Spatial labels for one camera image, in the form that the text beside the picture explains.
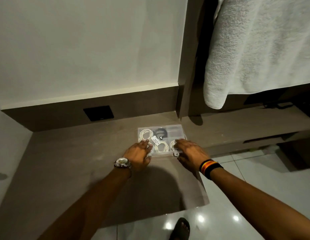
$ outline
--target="clear plastic case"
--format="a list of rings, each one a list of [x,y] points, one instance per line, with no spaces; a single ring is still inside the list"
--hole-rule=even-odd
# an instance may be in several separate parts
[[[165,125],[143,127],[137,130],[138,141],[149,139],[153,145],[150,155],[174,154],[178,156],[181,152],[173,146],[176,139],[185,139],[185,134],[181,125]]]

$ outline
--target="black sandal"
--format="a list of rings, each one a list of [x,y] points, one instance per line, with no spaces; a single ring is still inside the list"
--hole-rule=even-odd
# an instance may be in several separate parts
[[[181,223],[184,223],[187,226],[188,230],[186,230],[185,227],[183,227],[181,225]],[[171,236],[169,237],[169,240],[175,240],[175,239],[188,240],[189,233],[190,233],[189,223],[185,218],[181,217],[178,219],[178,221],[174,227],[174,230],[173,230]]]

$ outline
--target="white tile floor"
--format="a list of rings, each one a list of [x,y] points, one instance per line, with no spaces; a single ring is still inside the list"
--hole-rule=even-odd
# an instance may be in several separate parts
[[[295,171],[278,147],[232,153],[214,160],[235,176],[285,202],[310,219],[310,169]],[[93,240],[168,239],[178,218],[190,223],[192,239],[263,239],[230,203],[222,191],[203,175],[210,203],[124,225],[99,229]]]

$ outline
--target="striped wristband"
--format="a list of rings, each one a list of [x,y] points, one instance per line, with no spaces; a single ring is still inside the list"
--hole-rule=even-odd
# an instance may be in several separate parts
[[[211,180],[210,173],[213,169],[216,168],[223,168],[218,162],[213,161],[212,159],[208,159],[203,161],[202,164],[199,166],[200,172],[205,175],[206,178]]]

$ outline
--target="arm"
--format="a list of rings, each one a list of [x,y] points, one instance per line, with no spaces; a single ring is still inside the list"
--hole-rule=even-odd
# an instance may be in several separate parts
[[[186,157],[178,160],[199,170],[210,157],[195,143],[177,140]],[[211,180],[225,193],[246,220],[266,239],[310,239],[310,220],[274,197],[235,177],[223,168],[210,172]]]
[[[133,170],[140,171],[149,164],[150,157],[145,157],[152,147],[147,146],[148,140],[141,141],[125,152],[123,157],[129,159]],[[39,240],[91,239],[105,220],[108,209],[129,179],[130,173],[130,169],[114,168],[57,218]]]

